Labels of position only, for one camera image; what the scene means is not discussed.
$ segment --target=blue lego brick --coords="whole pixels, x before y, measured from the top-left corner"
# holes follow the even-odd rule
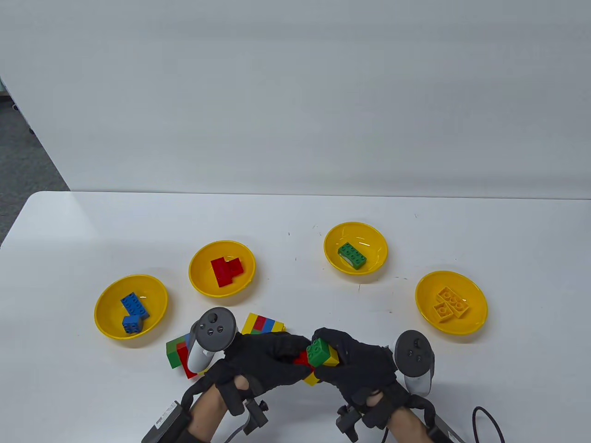
[[[144,320],[139,315],[123,317],[123,329],[128,334],[139,334],[144,327]]]
[[[127,297],[122,298],[121,303],[123,303],[123,306],[125,306],[125,309],[127,309],[127,312],[130,315],[139,315],[142,320],[145,320],[150,316],[134,292],[129,294]]]
[[[269,333],[273,330],[273,326],[275,326],[275,320],[271,320],[270,318],[267,318],[265,320],[265,324],[262,327],[262,333],[266,334]]]

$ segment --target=yellow lego brick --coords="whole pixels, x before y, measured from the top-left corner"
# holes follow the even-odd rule
[[[335,348],[329,345],[330,357],[326,359],[322,366],[336,366],[339,364],[339,355]]]
[[[285,325],[280,321],[276,321],[275,324],[273,325],[273,329],[271,330],[271,332],[284,332],[284,331],[285,331]]]
[[[308,375],[304,381],[306,383],[308,383],[310,386],[314,386],[316,383],[318,383],[320,380],[314,375],[314,373]]]
[[[462,300],[462,298],[458,294],[453,292],[447,286],[443,288],[441,291],[439,291],[439,294],[436,298],[438,301],[444,301],[447,304],[447,306],[452,310],[453,315],[455,315],[457,318],[463,316],[466,313],[466,311],[470,308],[467,302]]]
[[[244,327],[242,328],[242,334],[252,333],[252,328],[254,328],[257,318],[258,318],[258,315],[253,314],[252,312],[250,314],[248,314],[248,318],[246,319],[246,322],[244,323]]]
[[[437,313],[437,318],[438,318],[439,323],[443,323],[444,321],[449,320],[454,315],[453,311],[449,308],[447,303],[445,303],[444,301],[436,304],[433,307],[433,309],[435,309],[435,312]]]

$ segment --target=green lego brick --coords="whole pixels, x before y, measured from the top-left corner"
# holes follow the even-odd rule
[[[339,255],[355,269],[359,269],[367,261],[367,258],[350,243],[345,243],[339,248]]]
[[[171,368],[176,368],[182,365],[181,359],[177,353],[177,345],[179,343],[183,343],[185,341],[185,336],[182,335],[179,338],[175,338],[174,340],[168,341],[166,343],[166,356],[168,357],[168,362],[170,363]]]
[[[308,363],[313,367],[336,366],[339,364],[339,357],[334,349],[321,338],[317,338],[306,348]]]

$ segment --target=white wall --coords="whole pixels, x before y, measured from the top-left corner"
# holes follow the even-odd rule
[[[591,197],[589,0],[2,0],[75,190]]]

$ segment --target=black cable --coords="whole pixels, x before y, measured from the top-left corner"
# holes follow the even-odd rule
[[[472,411],[472,428],[474,429],[474,440],[475,440],[475,442],[476,443],[480,443],[480,440],[478,440],[478,431],[476,430],[476,413],[478,411],[482,411],[482,412],[484,412],[486,414],[486,416],[488,417],[488,419],[494,425],[497,434],[499,434],[499,438],[501,439],[501,443],[505,443],[505,438],[503,437],[503,433],[501,432],[501,428],[499,427],[498,423],[492,417],[492,415],[485,408],[483,408],[482,406],[477,406],[477,407],[474,408],[474,411]]]

